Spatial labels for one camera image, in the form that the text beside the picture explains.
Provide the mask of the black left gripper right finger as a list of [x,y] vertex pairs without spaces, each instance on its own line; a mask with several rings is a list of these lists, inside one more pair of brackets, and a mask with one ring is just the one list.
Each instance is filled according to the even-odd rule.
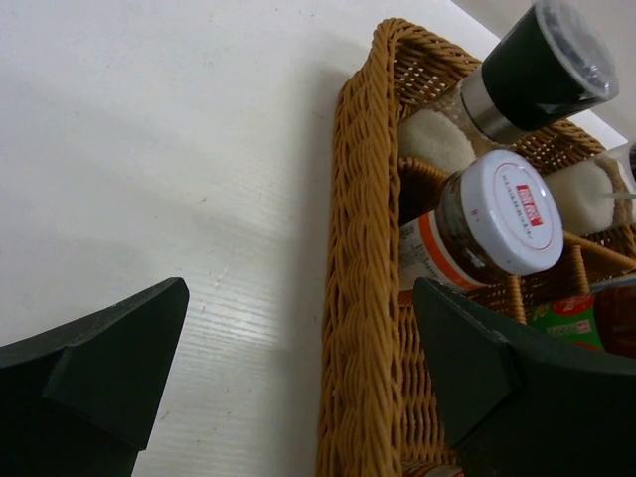
[[631,476],[635,363],[428,279],[413,304],[446,440],[468,476]]

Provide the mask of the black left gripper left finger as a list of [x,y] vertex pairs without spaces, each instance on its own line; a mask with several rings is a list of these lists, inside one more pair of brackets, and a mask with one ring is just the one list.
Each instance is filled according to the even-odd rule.
[[129,476],[147,448],[189,289],[168,278],[1,349],[4,476]]

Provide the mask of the red ketchup bottle yellow cap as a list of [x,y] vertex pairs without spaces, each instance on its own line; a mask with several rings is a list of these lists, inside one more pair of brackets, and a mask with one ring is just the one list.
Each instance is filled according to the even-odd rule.
[[635,358],[635,286],[615,286],[533,309],[528,325],[589,350]]

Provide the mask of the orange-label spice jar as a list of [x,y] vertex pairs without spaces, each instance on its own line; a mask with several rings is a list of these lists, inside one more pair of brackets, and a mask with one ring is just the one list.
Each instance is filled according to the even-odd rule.
[[564,232],[542,176],[522,156],[493,150],[444,183],[436,205],[399,228],[399,286],[420,278],[459,293],[557,264]]

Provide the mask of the black-cap glass salt bottle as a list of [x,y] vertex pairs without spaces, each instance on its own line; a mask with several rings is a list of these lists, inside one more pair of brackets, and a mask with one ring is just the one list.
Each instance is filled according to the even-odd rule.
[[545,177],[563,227],[579,236],[635,222],[635,143],[630,141]]

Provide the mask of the clear-cap salt grinder bottle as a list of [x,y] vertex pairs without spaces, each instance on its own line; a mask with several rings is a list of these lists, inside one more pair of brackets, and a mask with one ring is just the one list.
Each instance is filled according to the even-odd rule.
[[618,93],[614,59],[580,11],[536,1],[474,72],[398,125],[398,153],[452,174]]

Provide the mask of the white-lid brown spice jar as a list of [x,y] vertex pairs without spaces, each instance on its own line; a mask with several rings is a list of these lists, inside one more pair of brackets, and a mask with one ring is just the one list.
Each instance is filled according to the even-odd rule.
[[402,477],[464,477],[460,467],[430,461],[412,461],[402,468]]

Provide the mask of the brown wicker divided basket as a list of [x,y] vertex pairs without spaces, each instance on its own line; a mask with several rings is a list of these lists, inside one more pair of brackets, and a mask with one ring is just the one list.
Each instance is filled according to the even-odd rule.
[[[436,205],[453,173],[400,156],[397,129],[483,61],[411,22],[387,19],[364,65],[339,93],[322,337],[321,476],[401,476],[412,461],[460,467],[438,412],[413,289],[398,289],[399,228]],[[544,180],[600,149],[568,117],[498,150],[522,156]],[[633,270],[632,255],[563,232],[560,260],[546,271],[465,293],[447,288],[529,326],[536,307],[587,294],[593,281]]]

